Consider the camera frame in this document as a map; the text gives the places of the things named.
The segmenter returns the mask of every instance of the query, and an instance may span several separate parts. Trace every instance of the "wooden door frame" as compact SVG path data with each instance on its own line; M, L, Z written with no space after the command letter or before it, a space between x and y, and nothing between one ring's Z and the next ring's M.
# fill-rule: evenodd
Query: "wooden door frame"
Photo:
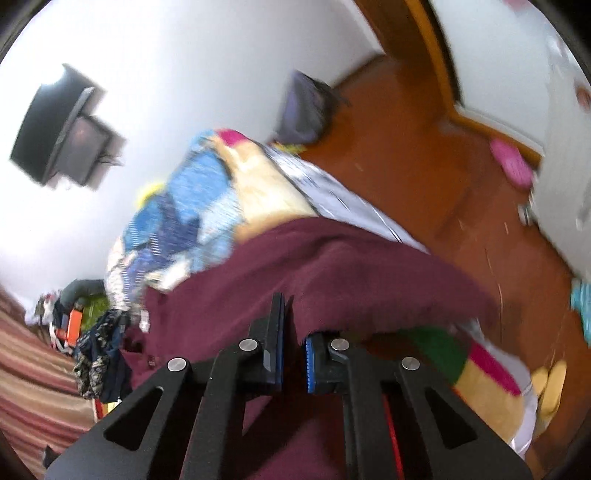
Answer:
M487 137L502 138L507 143L515 145L523 157L534 167L537 167L542 157L538 151L496 128L466 115L452 55L445 41L437 15L428 0L404 0L404 2L425 41L449 119Z

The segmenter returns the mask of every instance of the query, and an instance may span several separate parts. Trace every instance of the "white wall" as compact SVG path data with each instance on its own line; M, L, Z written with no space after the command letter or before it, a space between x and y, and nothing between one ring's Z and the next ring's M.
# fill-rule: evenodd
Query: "white wall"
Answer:
M24 303L101 277L143 185L193 135L272 133L293 69L333 82L379 43L353 0L53 0L0 64L0 283ZM95 115L127 142L97 191L34 184L9 156L44 72L71 64L106 90Z
M555 34L545 17L532 6L516 14L502 0L430 1L468 113L508 127L507 133L542 151L548 125L548 38Z

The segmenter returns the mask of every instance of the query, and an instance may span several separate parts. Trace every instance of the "dark patterned clothing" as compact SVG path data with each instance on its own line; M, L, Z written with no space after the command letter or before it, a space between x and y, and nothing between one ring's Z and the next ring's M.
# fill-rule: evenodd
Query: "dark patterned clothing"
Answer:
M119 353L121 337L129 325L128 312L108 310L78 338L74 350L74 376L83 398L116 401L129 389L129 369Z

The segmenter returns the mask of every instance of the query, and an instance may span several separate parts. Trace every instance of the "metal screw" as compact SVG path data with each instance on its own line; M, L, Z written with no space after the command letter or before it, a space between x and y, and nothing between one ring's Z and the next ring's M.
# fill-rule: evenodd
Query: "metal screw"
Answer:
M337 350L338 352L342 352L349 348L349 342L344 338L335 338L331 343L330 346L333 350Z
M187 361L184 358L177 357L169 360L167 366L171 372L180 372L187 366Z
M416 370L418 367L421 366L421 362L419 362L413 356L405 356L402 359L402 366L406 368L406 370Z
M245 338L238 344L238 346L240 347L240 350L244 352L252 352L256 347L258 347L258 343L252 338Z

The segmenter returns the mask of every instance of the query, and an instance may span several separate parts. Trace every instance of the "striped curtain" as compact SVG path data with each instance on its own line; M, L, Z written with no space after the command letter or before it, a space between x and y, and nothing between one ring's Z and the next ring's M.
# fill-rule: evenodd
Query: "striped curtain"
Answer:
M78 395L72 359L43 344L26 328L23 315L0 288L0 430L31 472L43 478L45 446L65 450L94 425L94 412Z

